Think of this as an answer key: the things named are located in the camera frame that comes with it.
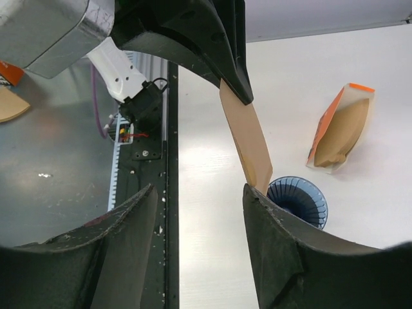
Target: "cable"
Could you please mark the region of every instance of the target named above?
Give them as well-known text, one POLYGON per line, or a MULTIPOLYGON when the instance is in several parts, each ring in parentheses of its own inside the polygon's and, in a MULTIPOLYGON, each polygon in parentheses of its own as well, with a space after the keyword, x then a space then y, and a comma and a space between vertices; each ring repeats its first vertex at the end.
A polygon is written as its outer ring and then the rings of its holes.
POLYGON ((163 77, 158 77, 157 79, 152 80, 152 82, 157 82, 159 80, 166 82, 166 85, 160 90, 163 93, 165 92, 166 88, 169 87, 169 81, 167 79, 164 79, 163 77))
POLYGON ((93 101, 93 111, 95 113, 95 121, 97 125, 97 130, 100 136, 104 139, 108 137, 108 132, 110 126, 115 121, 115 115, 109 115, 109 123, 102 127, 100 123, 100 116, 98 114, 98 102, 97 102, 97 86, 96 86, 96 67, 90 63, 90 78, 91 78, 91 94, 92 94, 92 101, 93 101))

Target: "white tabletop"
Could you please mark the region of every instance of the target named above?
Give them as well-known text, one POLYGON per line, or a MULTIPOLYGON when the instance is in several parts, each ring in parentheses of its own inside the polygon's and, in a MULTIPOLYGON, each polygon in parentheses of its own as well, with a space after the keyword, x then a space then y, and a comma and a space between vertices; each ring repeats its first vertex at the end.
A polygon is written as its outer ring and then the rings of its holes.
MULTIPOLYGON (((407 25, 247 46, 272 178, 314 182, 329 206, 325 231, 377 248, 412 238, 411 38, 407 25), (376 89, 370 130, 338 173, 309 169, 319 117, 348 82, 376 89)), ((179 101, 181 308, 257 308, 245 177, 218 90, 181 69, 179 101)))

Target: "black cable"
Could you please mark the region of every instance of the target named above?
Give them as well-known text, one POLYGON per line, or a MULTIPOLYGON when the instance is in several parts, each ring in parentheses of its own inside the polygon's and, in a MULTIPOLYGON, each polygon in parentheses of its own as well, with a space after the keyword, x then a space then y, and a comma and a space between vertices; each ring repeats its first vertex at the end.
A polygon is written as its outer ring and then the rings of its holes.
POLYGON ((158 77, 157 79, 154 79, 152 82, 157 82, 159 80, 166 82, 166 85, 160 90, 163 93, 165 92, 166 88, 169 87, 169 81, 167 79, 164 79, 163 77, 158 77))

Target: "cardboard piece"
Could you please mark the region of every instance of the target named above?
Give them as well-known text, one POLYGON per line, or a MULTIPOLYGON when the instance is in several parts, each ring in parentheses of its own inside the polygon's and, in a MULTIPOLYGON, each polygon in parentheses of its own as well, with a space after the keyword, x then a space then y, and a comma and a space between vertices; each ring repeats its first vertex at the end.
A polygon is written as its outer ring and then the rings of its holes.
POLYGON ((16 86, 24 75, 24 71, 17 66, 0 61, 0 86, 16 86))
POLYGON ((18 117, 29 109, 30 105, 6 87, 0 86, 0 122, 18 117))
POLYGON ((253 104, 245 106, 223 79, 220 82, 220 99, 246 181, 266 195, 272 163, 253 104))
POLYGON ((319 121, 307 166, 332 172, 362 141, 371 116, 375 90, 347 84, 319 121))

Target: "orange and white carton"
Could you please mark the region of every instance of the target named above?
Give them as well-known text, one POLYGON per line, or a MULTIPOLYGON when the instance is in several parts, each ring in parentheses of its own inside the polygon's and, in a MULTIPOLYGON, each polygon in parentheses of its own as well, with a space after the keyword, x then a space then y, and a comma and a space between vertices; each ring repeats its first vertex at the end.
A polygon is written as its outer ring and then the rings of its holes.
POLYGON ((319 120, 319 124, 317 126, 314 142, 312 144, 312 148, 309 151, 308 160, 306 162, 306 166, 318 169, 320 171, 324 171, 326 173, 332 173, 333 171, 338 170, 342 167, 347 161, 348 156, 352 153, 356 147, 358 147, 362 141, 364 140, 365 133, 368 130, 370 118, 373 112, 373 107, 375 105, 375 90, 366 86, 362 86, 359 84, 349 83, 346 84, 338 95, 335 97, 333 102, 329 105, 328 109, 324 112, 323 116, 319 120), (316 151, 318 149, 319 143, 321 142, 322 138, 325 136, 330 124, 333 120, 333 116, 336 115, 336 112, 351 106, 354 103, 357 103, 361 100, 369 100, 368 105, 368 113, 366 116, 366 120, 364 121, 364 125, 362 131, 360 132, 359 138, 356 140, 353 147, 346 153, 344 160, 338 160, 335 163, 332 163, 326 167, 315 166, 315 156, 316 151))
POLYGON ((0 86, 16 86, 24 75, 17 66, 0 61, 0 86))

